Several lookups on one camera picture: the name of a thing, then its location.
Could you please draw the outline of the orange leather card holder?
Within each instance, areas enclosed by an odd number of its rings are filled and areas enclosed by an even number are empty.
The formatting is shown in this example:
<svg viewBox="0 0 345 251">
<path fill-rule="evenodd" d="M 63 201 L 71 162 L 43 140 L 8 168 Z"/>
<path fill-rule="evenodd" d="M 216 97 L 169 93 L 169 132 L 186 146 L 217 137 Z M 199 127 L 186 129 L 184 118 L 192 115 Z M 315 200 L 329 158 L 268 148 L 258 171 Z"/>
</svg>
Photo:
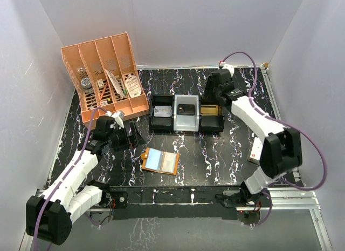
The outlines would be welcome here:
<svg viewBox="0 0 345 251">
<path fill-rule="evenodd" d="M 142 169 L 162 174 L 176 175 L 180 154 L 146 148 L 141 154 Z"/>
</svg>

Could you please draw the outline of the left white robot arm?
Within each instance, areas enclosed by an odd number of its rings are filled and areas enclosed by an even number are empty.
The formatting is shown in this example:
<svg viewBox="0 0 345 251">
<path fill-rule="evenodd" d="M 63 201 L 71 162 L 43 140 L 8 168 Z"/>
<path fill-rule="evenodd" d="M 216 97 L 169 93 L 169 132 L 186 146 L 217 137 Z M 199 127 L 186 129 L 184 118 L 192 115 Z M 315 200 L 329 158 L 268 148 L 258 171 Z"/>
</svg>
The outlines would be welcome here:
<svg viewBox="0 0 345 251">
<path fill-rule="evenodd" d="M 77 150 L 60 176 L 39 196 L 26 203 L 26 233 L 35 241 L 41 239 L 62 245 L 73 224 L 95 205 L 106 207 L 111 202 L 109 184 L 92 180 L 81 184 L 109 152 L 123 152 L 145 143 L 136 123 L 129 130 L 120 117 L 101 116 L 94 129 L 89 129 L 80 150 Z"/>
</svg>

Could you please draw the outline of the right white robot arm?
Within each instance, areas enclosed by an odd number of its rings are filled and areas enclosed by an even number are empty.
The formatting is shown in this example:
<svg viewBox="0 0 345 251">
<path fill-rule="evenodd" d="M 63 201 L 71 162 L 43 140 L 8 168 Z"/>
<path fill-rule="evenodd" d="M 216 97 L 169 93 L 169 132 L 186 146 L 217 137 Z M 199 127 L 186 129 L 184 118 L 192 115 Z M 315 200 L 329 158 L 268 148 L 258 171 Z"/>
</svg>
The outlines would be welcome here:
<svg viewBox="0 0 345 251">
<path fill-rule="evenodd" d="M 236 88 L 230 70 L 222 68 L 211 72 L 203 99 L 226 108 L 241 119 L 263 145 L 258 168 L 241 183 L 239 192 L 216 195 L 222 205 L 253 206 L 266 188 L 302 164 L 300 133 L 274 121 L 244 90 Z"/>
</svg>

